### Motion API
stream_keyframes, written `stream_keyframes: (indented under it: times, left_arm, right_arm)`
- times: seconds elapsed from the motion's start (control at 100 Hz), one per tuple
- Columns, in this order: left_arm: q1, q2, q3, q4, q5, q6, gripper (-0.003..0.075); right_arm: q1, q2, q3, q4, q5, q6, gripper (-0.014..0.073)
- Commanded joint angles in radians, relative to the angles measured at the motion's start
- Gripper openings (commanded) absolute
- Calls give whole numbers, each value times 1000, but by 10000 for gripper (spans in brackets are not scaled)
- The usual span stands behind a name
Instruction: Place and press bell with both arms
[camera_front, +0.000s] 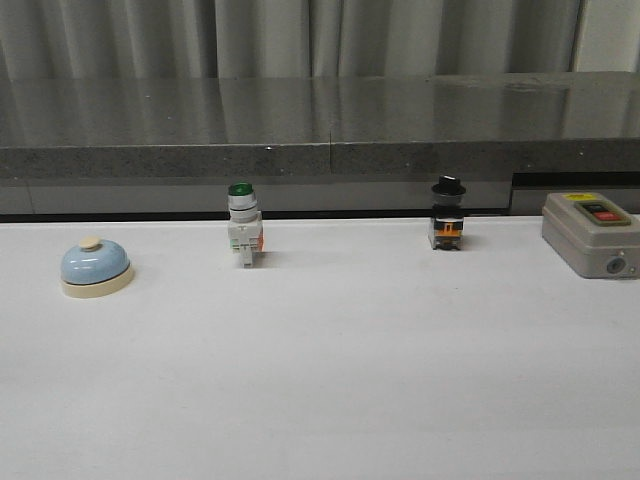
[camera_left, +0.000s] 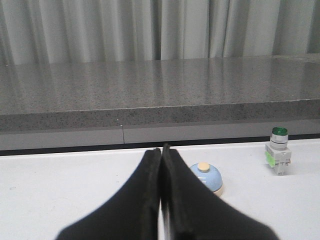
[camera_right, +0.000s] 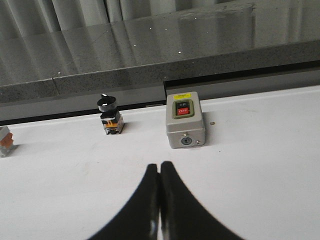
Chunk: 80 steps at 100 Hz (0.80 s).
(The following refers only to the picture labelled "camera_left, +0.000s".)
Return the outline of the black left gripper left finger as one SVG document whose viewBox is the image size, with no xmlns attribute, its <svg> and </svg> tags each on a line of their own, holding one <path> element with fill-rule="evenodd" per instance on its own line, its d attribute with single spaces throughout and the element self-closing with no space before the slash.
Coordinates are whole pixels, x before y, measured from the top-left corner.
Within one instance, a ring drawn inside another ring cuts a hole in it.
<svg viewBox="0 0 320 240">
<path fill-rule="evenodd" d="M 59 240 L 156 240 L 161 151 L 147 150 L 126 183 L 102 206 L 64 228 Z"/>
</svg>

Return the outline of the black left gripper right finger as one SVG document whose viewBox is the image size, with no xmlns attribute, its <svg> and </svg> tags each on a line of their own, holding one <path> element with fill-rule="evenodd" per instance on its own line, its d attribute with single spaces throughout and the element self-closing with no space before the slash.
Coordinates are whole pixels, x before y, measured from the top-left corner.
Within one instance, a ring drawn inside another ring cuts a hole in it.
<svg viewBox="0 0 320 240">
<path fill-rule="evenodd" d="M 211 192 L 168 144 L 162 149 L 160 173 L 166 239 L 278 239 L 269 226 L 241 213 Z"/>
</svg>

